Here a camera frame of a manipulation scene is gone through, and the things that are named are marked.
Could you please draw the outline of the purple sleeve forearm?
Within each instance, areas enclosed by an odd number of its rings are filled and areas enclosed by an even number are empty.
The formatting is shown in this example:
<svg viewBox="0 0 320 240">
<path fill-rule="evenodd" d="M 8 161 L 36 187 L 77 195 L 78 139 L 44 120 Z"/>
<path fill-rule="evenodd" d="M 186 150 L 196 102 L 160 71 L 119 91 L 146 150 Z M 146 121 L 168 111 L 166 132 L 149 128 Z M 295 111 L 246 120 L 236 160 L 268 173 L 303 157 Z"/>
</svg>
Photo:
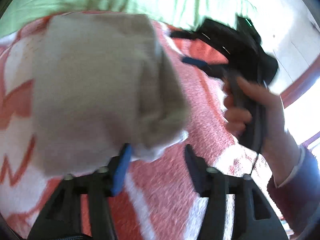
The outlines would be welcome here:
<svg viewBox="0 0 320 240">
<path fill-rule="evenodd" d="M 300 160 L 286 180 L 271 178 L 267 191 L 295 234 L 303 232 L 319 207 L 319 168 L 314 155 L 300 146 Z"/>
</svg>

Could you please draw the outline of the person right hand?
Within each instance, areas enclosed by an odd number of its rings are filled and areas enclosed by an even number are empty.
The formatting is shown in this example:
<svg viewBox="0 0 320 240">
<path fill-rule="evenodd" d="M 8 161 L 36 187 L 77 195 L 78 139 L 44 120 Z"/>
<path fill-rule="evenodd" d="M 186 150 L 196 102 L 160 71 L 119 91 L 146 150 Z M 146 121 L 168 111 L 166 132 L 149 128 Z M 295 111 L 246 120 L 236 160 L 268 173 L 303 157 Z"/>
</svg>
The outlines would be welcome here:
<svg viewBox="0 0 320 240">
<path fill-rule="evenodd" d="M 238 77 L 237 82 L 244 94 L 266 108 L 266 137 L 262 155 L 272 171 L 275 184 L 279 186 L 290 176 L 301 156 L 299 146 L 285 127 L 282 99 L 279 95 L 271 93 L 268 88 L 248 82 L 242 77 Z M 234 106 L 230 85 L 227 80 L 224 83 L 226 129 L 238 138 L 245 131 L 245 126 L 251 121 L 252 116 L 248 110 Z"/>
</svg>

